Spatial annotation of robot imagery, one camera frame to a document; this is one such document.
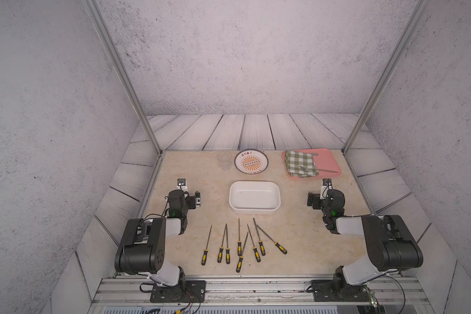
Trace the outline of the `green checkered cloth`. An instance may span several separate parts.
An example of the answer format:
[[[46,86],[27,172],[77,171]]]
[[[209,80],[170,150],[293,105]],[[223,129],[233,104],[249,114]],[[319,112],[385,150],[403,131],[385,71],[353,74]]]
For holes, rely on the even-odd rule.
[[[287,150],[284,157],[285,167],[291,177],[309,178],[319,175],[313,154]]]

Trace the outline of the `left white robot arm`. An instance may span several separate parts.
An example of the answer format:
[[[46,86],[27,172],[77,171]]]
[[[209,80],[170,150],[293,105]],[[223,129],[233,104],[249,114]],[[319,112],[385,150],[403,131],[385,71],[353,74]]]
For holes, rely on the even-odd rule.
[[[128,220],[115,255],[117,272],[144,276],[160,289],[184,294],[184,271],[165,258],[166,238],[182,235],[188,225],[188,212],[201,205],[201,194],[173,190],[167,196],[164,214]]]

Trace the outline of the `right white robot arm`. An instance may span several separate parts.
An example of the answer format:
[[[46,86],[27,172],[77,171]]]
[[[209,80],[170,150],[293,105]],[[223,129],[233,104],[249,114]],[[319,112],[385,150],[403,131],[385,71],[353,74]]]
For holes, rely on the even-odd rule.
[[[327,230],[337,235],[365,239],[366,254],[352,264],[340,266],[331,281],[312,281],[316,300],[367,301],[367,282],[390,272],[419,268],[424,256],[399,215],[344,215],[344,194],[335,189],[307,195],[307,206],[323,213]]]

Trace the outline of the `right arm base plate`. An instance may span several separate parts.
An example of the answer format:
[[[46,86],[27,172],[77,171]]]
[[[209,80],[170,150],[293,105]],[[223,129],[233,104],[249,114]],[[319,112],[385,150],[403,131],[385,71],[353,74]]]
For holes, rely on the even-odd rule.
[[[351,286],[333,280],[313,280],[306,289],[313,294],[315,302],[369,302],[370,297],[364,286]]]

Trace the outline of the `pink plastic tray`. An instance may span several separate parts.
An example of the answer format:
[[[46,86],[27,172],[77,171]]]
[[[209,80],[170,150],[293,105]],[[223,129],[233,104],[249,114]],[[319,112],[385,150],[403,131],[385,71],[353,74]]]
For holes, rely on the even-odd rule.
[[[314,162],[317,167],[317,169],[324,169],[324,170],[333,170],[333,171],[339,171],[340,173],[327,173],[327,172],[319,172],[319,175],[316,177],[309,177],[309,178],[298,178],[298,177],[291,177],[288,174],[288,171],[286,169],[287,175],[289,178],[294,179],[294,180],[300,180],[300,179],[319,179],[319,178],[333,178],[333,177],[339,177],[341,175],[341,169],[338,163],[336,162],[335,157],[333,156],[332,152],[328,149],[302,149],[302,150],[292,150],[292,151],[298,151],[302,153],[310,153],[313,154],[314,157]],[[285,164],[285,152],[282,153],[282,159],[283,163]]]

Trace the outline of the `white rectangular storage box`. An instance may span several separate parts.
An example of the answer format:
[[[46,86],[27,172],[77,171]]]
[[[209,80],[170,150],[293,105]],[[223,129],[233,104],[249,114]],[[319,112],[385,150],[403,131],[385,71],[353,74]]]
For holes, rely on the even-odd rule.
[[[270,181],[236,181],[230,187],[228,202],[238,214],[270,215],[281,207],[281,193]]]

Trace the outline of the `metal utensil on tray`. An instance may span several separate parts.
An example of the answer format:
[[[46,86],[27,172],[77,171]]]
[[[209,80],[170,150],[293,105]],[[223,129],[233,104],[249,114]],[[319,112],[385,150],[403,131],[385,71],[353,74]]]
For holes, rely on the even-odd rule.
[[[307,171],[307,172],[311,172],[311,171],[322,171],[322,172],[327,172],[327,173],[340,173],[339,171],[333,171],[333,170],[324,170],[324,169],[317,169],[317,168],[307,168],[307,167],[303,167],[303,166],[300,166],[300,169],[302,171]]]

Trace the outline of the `right aluminium frame post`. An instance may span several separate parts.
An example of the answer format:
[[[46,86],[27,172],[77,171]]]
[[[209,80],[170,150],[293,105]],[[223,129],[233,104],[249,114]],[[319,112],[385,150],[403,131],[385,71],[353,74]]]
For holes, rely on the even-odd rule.
[[[383,68],[382,74],[379,76],[374,89],[372,90],[368,100],[362,108],[360,115],[358,116],[358,120],[356,121],[353,130],[351,131],[344,147],[341,150],[344,156],[347,156],[350,149],[353,148],[358,135],[361,133],[362,127],[365,125],[380,96],[383,94],[383,91],[390,81],[393,73],[395,72],[401,57],[404,55],[406,49],[412,42],[413,36],[415,35],[423,17],[426,14],[429,3],[429,0],[419,0],[416,3],[407,25],[405,26],[399,40],[396,42],[395,47],[392,50],[385,67]]]

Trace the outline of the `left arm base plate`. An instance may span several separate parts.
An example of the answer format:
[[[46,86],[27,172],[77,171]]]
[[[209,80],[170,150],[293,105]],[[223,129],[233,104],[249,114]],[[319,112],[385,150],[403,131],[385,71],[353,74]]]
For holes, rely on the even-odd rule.
[[[150,302],[158,303],[203,303],[207,282],[204,280],[181,281],[174,287],[154,284],[150,292]]]

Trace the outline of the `left aluminium frame post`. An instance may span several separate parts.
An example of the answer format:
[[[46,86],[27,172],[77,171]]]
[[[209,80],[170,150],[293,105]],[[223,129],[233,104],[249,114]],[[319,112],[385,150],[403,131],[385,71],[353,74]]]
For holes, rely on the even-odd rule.
[[[119,78],[121,85],[124,87],[126,95],[138,117],[138,120],[145,131],[145,135],[151,142],[154,151],[161,155],[162,149],[156,140],[154,132],[150,126],[149,120],[147,119],[145,112],[141,106],[137,93],[132,85],[132,82],[128,76],[128,73],[124,67],[124,64],[119,56],[119,53],[115,47],[115,43],[109,33],[107,26],[104,22],[103,16],[99,10],[97,1],[85,0],[85,4],[88,14],[93,22],[93,25],[98,33],[98,36],[103,44],[103,47],[107,53],[107,56],[111,60],[114,70]]]

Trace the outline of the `aluminium front rail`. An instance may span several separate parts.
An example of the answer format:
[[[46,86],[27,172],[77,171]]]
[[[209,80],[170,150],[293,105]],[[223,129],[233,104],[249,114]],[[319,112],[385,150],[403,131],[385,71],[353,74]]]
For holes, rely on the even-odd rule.
[[[89,313],[434,313],[414,277],[381,277],[370,281],[367,300],[341,301],[321,295],[316,276],[190,276],[192,288],[166,298],[135,276],[103,280]]]

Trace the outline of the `clear plastic cup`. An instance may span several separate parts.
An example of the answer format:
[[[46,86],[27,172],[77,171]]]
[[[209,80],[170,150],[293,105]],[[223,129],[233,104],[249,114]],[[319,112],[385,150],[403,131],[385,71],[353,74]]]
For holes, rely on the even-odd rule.
[[[232,164],[232,154],[230,151],[224,150],[217,154],[218,165],[221,170],[228,171]]]

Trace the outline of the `aluminium frame post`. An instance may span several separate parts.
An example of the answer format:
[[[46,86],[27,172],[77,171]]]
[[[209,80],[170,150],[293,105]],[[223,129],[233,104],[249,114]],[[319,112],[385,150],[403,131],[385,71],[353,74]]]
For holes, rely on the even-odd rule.
[[[137,93],[132,85],[132,82],[128,76],[128,73],[124,67],[124,64],[119,56],[119,53],[115,47],[115,43],[109,33],[107,26],[104,22],[103,16],[99,10],[97,1],[85,0],[85,4],[88,14],[93,22],[93,25],[98,33],[98,36],[103,44],[103,47],[107,53],[107,56],[111,60],[114,70],[119,78],[121,85],[124,87],[126,95],[138,117],[138,120],[145,131],[145,135],[151,142],[154,151],[161,155],[162,149],[156,140],[154,132],[150,126],[149,120],[147,119],[145,112],[141,106]]]
[[[365,125],[380,96],[383,94],[383,91],[390,81],[393,73],[395,72],[401,57],[404,55],[406,49],[412,42],[413,36],[415,35],[423,17],[426,14],[429,3],[429,0],[419,0],[416,3],[407,25],[405,26],[399,40],[396,42],[395,47],[392,50],[385,67],[383,68],[382,74],[379,76],[374,89],[372,90],[368,100],[362,108],[360,115],[358,116],[358,120],[356,121],[353,130],[351,131],[344,147],[341,150],[344,156],[347,156],[350,149],[353,148],[358,135],[361,133],[362,127]]]

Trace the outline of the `round orange patterned plate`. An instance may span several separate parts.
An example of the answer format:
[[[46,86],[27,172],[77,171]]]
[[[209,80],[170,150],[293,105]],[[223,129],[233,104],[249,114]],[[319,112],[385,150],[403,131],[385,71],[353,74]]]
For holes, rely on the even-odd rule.
[[[247,149],[239,152],[234,165],[237,170],[247,175],[257,175],[265,171],[269,165],[268,157],[261,151]]]

